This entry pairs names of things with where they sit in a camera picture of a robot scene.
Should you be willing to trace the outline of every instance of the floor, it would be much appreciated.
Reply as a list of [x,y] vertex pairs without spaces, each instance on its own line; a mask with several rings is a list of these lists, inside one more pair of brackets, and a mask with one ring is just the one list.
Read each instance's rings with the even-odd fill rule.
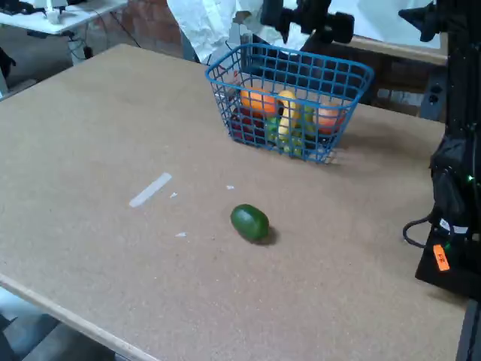
[[[182,47],[166,44],[152,39],[137,39],[144,49],[182,56]],[[87,44],[98,54],[116,44],[133,44],[127,36],[118,33],[104,34],[91,31],[87,35]],[[67,38],[50,36],[45,39],[33,38],[23,29],[10,26],[0,27],[0,45],[4,51],[17,62],[7,79],[8,86],[15,86],[24,80],[42,81],[71,66],[71,55],[67,47]]]

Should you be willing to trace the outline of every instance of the white cloth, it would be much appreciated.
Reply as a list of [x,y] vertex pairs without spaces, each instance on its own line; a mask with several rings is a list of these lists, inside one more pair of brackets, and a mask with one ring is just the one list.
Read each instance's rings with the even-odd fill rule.
[[[439,35],[430,43],[422,43],[419,31],[398,16],[400,9],[417,8],[429,2],[430,0],[333,0],[329,11],[354,15],[356,35],[401,45],[439,48]],[[262,0],[168,0],[172,14],[201,61],[229,39],[232,21],[238,11],[249,11],[252,14],[244,24],[268,43],[294,50],[301,49],[307,35],[301,34],[300,26],[291,25],[288,43],[284,44],[275,29],[259,23],[262,3]],[[296,0],[284,0],[284,7],[296,6]]]

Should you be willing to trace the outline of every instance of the orange sticker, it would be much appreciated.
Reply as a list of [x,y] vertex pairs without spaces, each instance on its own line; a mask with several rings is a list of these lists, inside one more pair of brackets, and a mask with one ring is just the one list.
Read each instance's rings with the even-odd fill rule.
[[435,244],[433,246],[434,257],[436,257],[437,267],[440,271],[447,271],[449,269],[448,259],[444,253],[444,249],[440,244]]

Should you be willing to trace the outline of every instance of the table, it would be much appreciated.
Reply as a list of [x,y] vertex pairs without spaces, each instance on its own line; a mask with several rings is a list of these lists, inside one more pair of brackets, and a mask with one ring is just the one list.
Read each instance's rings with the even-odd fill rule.
[[[432,207],[439,123],[359,105],[332,164],[295,161],[229,139],[202,65],[125,45],[0,113],[0,286],[116,352],[455,359],[465,304],[401,240]],[[240,203],[275,245],[237,235]]]
[[0,13],[0,24],[45,34],[61,35],[68,30],[77,29],[96,17],[126,6],[127,0],[88,0],[82,4],[67,6],[65,12],[60,16],[60,24],[50,23],[42,13],[13,16]]
[[[17,14],[13,16],[0,13],[0,24],[50,35],[62,35],[66,31],[72,31],[74,36],[72,37],[73,40],[68,42],[68,48],[71,51],[72,62],[75,65],[84,58],[83,34],[78,31],[79,28],[103,14],[125,8],[127,4],[128,0],[89,0],[83,4],[67,6],[65,12],[60,16],[60,24],[50,23],[42,13]],[[17,89],[17,92],[25,88],[25,86],[22,86]],[[0,72],[0,99],[7,94],[7,84]]]
[[427,62],[433,65],[446,65],[448,60],[448,37],[446,33],[441,34],[440,49],[402,46],[357,35],[354,35],[351,42],[348,44],[338,44],[354,47],[356,49],[374,51],[375,53],[396,56],[403,59]]

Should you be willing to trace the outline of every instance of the white tape strip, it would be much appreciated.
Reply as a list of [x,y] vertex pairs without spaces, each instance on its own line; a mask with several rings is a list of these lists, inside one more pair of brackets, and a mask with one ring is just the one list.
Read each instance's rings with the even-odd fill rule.
[[154,195],[155,192],[160,190],[164,185],[172,179],[169,173],[162,173],[160,177],[155,179],[145,190],[140,192],[135,198],[133,198],[129,205],[133,208],[142,205],[146,200]]

